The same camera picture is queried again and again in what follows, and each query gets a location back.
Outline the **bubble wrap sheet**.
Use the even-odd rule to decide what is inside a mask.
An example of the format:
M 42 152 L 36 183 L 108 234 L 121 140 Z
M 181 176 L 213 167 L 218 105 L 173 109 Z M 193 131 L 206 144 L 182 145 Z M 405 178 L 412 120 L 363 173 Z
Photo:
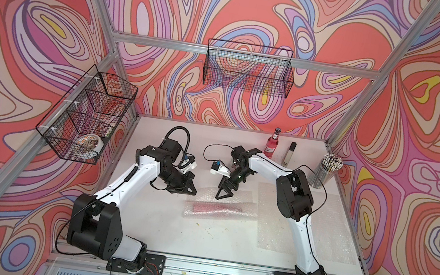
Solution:
M 251 191 L 237 191 L 233 197 L 217 200 L 217 189 L 205 187 L 197 190 L 197 196 L 187 200 L 183 216 L 207 220 L 256 220 L 258 204 Z
M 309 218 L 311 225 L 305 235 L 314 239 L 312 249 L 317 260 L 321 264 L 356 264 L 357 253 L 340 197 L 333 194 L 326 198 L 324 193 L 316 192 L 313 198 L 315 207 L 323 207 Z M 274 185 L 258 185 L 258 212 L 258 248 L 296 255 L 290 223 L 279 212 Z

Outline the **pink drink bottle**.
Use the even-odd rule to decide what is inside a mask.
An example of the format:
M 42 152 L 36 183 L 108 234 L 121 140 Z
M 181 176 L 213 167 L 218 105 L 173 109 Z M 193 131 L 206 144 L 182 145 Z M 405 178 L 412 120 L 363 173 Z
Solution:
M 272 159 L 272 156 L 278 147 L 279 135 L 281 132 L 282 130 L 280 128 L 275 128 L 273 135 L 271 135 L 266 142 L 263 153 L 269 159 Z
M 249 213 L 241 208 L 228 207 L 222 205 L 211 205 L 204 203 L 195 203 L 192 207 L 194 213 L 205 214 L 222 214 L 224 216 L 248 216 Z

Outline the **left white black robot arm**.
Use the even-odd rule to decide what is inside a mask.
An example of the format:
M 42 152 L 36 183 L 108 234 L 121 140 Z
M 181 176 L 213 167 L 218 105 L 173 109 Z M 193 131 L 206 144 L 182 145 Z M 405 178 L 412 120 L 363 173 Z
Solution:
M 131 272 L 145 268 L 147 245 L 123 230 L 121 207 L 128 204 L 144 186 L 156 179 L 165 183 L 171 194 L 196 195 L 195 156 L 183 154 L 181 145 L 169 138 L 159 146 L 146 146 L 135 152 L 135 163 L 115 182 L 96 194 L 80 195 L 73 204 L 66 242 L 83 254 L 116 262 Z

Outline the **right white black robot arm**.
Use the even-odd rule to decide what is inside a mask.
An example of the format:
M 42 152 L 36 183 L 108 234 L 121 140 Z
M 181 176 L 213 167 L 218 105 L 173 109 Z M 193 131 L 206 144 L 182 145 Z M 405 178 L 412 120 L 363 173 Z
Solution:
M 301 169 L 285 169 L 267 158 L 262 151 L 246 150 L 242 146 L 232 148 L 233 169 L 221 160 L 213 161 L 212 174 L 220 174 L 222 180 L 215 196 L 217 200 L 230 198 L 239 185 L 252 175 L 260 175 L 273 182 L 276 188 L 276 203 L 279 213 L 289 223 L 296 252 L 295 275 L 327 275 L 314 252 L 314 238 L 310 217 L 314 199 Z

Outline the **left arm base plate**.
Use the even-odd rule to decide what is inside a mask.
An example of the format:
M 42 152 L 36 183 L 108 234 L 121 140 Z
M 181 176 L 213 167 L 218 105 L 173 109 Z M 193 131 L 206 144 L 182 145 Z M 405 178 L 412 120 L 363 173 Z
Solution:
M 166 264 L 166 256 L 147 253 L 145 258 L 137 258 L 135 261 L 127 261 L 112 258 L 107 262 L 106 270 L 114 273 L 130 275 L 163 275 Z

